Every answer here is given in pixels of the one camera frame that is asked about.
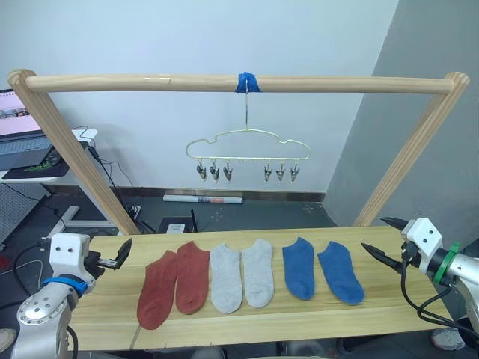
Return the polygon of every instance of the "wooden frame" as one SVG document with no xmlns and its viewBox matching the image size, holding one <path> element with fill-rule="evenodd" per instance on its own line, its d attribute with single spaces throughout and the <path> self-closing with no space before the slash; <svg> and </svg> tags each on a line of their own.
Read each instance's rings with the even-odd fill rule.
<svg viewBox="0 0 479 359">
<path fill-rule="evenodd" d="M 69 91 L 195 91 L 234 92 L 233 75 L 74 75 L 37 76 L 30 70 L 14 70 L 8 82 L 53 143 L 75 175 L 124 234 L 138 234 L 100 172 L 68 129 L 48 92 Z M 263 92 L 347 92 L 434 94 L 417 126 L 373 194 L 354 226 L 368 226 L 399 186 L 416 159 L 449 115 L 469 84 L 465 73 L 448 73 L 444 79 L 400 77 L 281 77 L 257 76 Z"/>
</svg>

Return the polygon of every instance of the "floor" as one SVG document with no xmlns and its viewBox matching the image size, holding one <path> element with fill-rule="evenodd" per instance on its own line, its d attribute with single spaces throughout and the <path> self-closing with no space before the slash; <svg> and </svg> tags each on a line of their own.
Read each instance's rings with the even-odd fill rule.
<svg viewBox="0 0 479 359">
<path fill-rule="evenodd" d="M 142 207 L 139 221 L 145 221 L 151 227 L 157 229 L 163 217 L 188 216 L 190 210 L 195 211 L 199 231 L 219 230 L 259 230 L 281 228 L 306 228 L 306 227 L 334 227 L 335 224 L 328 217 L 320 203 L 305 202 L 275 202 L 247 200 L 243 205 L 224 205 L 212 203 L 164 203 L 161 197 L 129 197 L 125 202 L 131 202 Z M 69 205 L 80 206 L 80 212 L 76 219 L 101 219 L 101 215 L 83 196 L 54 194 L 45 199 L 43 204 L 58 209 L 59 213 Z M 36 206 L 22 224 L 10 235 L 5 242 L 6 249 L 0 255 L 12 260 L 23 248 L 45 236 L 55 224 L 57 218 L 51 209 L 44 206 Z M 115 234 L 116 230 L 110 228 L 88 229 L 69 228 L 70 231 L 82 231 L 91 235 Z M 476 253 L 475 247 L 468 248 Z M 48 266 L 48 253 L 41 251 L 27 252 L 20 263 L 31 260 L 40 260 L 44 263 L 41 278 L 51 275 Z M 19 275 L 25 285 L 31 290 L 37 289 L 39 281 L 40 263 L 35 262 L 19 269 Z M 14 283 L 9 274 L 0 274 L 0 285 L 4 292 L 10 293 L 8 298 L 2 296 L 0 305 L 20 300 L 24 295 Z M 446 305 L 453 316 L 461 314 L 461 302 L 456 295 L 452 295 L 446 301 Z M 16 307 L 11 307 L 0 312 L 0 328 L 16 328 Z M 395 334 L 370 342 L 347 355 L 351 359 L 362 358 L 476 358 L 472 349 L 464 348 L 456 352 L 443 352 L 435 349 L 429 341 L 428 332 L 412 332 Z M 320 340 L 325 358 L 342 358 L 335 349 L 335 340 Z M 275 355 L 275 343 L 255 343 L 234 346 L 225 346 L 229 359 L 255 358 L 260 356 Z M 10 357 L 11 348 L 0 354 L 0 359 Z M 179 349 L 175 352 L 156 353 L 156 358 L 161 359 L 189 359 L 193 349 Z M 79 358 L 116 358 L 105 353 L 81 352 Z"/>
</svg>

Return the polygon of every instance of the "laptop screen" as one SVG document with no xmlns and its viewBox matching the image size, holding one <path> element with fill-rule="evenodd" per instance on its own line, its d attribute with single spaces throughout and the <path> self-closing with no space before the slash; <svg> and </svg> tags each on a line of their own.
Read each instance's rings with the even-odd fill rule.
<svg viewBox="0 0 479 359">
<path fill-rule="evenodd" d="M 13 90 L 0 91 L 0 138 L 40 130 Z"/>
</svg>

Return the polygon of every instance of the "white desk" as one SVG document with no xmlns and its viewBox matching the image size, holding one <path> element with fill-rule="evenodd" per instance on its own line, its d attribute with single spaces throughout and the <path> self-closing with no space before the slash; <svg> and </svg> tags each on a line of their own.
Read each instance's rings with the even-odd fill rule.
<svg viewBox="0 0 479 359">
<path fill-rule="evenodd" d="M 94 138 L 98 131 L 95 129 L 73 129 L 73 134 L 75 135 L 78 141 L 86 141 L 88 143 L 91 142 L 91 139 Z M 22 179 L 1 179 L 7 171 L 0 171 L 0 183 L 41 183 L 41 184 L 50 184 L 55 182 L 61 177 L 38 177 L 38 178 L 22 178 Z M 105 217 L 106 221 L 76 221 L 73 220 L 75 214 L 79 211 L 80 207 L 78 206 L 70 206 L 65 213 L 61 216 L 61 221 L 58 220 L 57 224 L 53 227 L 50 231 L 48 237 L 51 238 L 54 234 L 63 232 L 65 227 L 116 227 L 113 221 L 104 213 L 98 202 L 94 199 L 91 193 L 83 186 L 80 181 L 76 179 L 74 176 L 75 181 L 79 187 L 83 190 L 83 192 L 88 196 L 90 201 L 95 205 L 96 208 L 102 213 L 103 217 Z"/>
</svg>

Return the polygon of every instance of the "blue sock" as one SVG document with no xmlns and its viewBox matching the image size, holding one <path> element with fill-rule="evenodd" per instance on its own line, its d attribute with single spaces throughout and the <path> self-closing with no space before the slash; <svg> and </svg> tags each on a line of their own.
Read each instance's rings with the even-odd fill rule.
<svg viewBox="0 0 479 359">
<path fill-rule="evenodd" d="M 307 301 L 314 295 L 314 248 L 298 237 L 293 245 L 283 247 L 284 280 L 293 295 Z"/>
<path fill-rule="evenodd" d="M 354 275 L 353 262 L 347 248 L 331 241 L 326 250 L 318 253 L 317 257 L 331 291 L 346 303 L 361 303 L 364 290 Z"/>
</svg>

